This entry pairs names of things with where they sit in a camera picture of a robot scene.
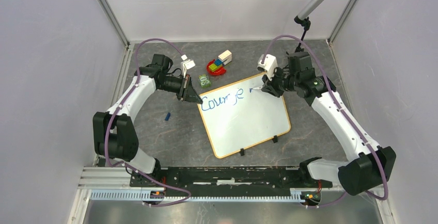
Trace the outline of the yellow framed whiteboard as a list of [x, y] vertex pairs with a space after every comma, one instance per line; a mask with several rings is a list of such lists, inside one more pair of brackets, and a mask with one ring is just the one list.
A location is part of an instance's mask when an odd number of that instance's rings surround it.
[[263, 74], [201, 94], [198, 106], [216, 158], [239, 153], [291, 130], [283, 97], [261, 90]]

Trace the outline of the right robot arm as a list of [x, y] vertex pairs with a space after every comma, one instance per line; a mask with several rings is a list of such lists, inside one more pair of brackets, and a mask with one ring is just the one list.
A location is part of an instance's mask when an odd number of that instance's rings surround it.
[[262, 55], [258, 70], [264, 72], [261, 91], [277, 98], [295, 92], [322, 117], [341, 144], [347, 161], [328, 161], [314, 157], [300, 163], [299, 182], [311, 187], [319, 180], [340, 185], [352, 196], [383, 186], [380, 200], [388, 198], [388, 181], [396, 160], [391, 147], [382, 147], [368, 135], [349, 112], [330, 79], [316, 75], [308, 52], [288, 55], [283, 68], [276, 57]]

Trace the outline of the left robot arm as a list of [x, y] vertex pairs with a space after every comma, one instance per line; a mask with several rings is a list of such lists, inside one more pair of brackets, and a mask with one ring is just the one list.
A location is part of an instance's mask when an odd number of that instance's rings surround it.
[[115, 160], [117, 165], [143, 172], [142, 179], [152, 187], [161, 183], [162, 172], [158, 169], [158, 160], [140, 149], [134, 120], [156, 90], [174, 93], [179, 101], [202, 103], [187, 74], [195, 63], [186, 55], [181, 58], [181, 75], [174, 76], [170, 72], [173, 61], [165, 55], [154, 54], [150, 64], [137, 69], [122, 97], [107, 111], [95, 113], [92, 119], [95, 152]]

